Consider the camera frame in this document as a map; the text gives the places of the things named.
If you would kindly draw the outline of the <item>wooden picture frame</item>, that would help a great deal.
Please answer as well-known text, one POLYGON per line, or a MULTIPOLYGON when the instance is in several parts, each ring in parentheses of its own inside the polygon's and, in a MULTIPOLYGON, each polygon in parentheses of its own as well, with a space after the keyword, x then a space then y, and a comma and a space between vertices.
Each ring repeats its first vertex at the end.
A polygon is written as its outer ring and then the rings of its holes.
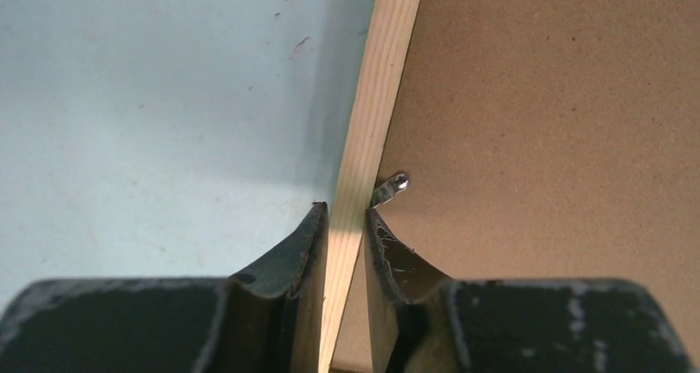
POLYGON ((338 341, 420 0, 375 0, 329 219, 320 372, 338 341))

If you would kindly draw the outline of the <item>brown backing board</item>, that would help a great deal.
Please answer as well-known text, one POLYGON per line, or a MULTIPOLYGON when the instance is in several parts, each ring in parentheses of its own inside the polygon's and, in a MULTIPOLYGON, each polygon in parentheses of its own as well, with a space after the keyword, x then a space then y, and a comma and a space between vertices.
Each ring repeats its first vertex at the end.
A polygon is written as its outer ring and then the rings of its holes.
POLYGON ((379 173, 457 278, 615 276, 699 359, 699 0, 420 0, 379 173))

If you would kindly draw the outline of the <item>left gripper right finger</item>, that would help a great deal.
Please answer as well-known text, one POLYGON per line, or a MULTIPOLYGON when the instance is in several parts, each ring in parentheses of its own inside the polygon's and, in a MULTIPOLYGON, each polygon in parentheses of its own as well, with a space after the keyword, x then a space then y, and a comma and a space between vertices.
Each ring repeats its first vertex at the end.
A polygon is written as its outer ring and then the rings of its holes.
POLYGON ((614 278, 459 280, 366 212, 375 372, 692 372, 663 310, 614 278))

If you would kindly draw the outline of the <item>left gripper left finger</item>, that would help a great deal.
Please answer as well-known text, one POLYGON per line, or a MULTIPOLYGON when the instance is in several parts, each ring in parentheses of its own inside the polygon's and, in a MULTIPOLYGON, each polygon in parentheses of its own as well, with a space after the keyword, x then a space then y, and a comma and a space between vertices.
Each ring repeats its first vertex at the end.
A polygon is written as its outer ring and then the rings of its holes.
POLYGON ((1 319, 4 372, 315 372, 328 238, 316 202, 231 276, 36 281, 1 319))

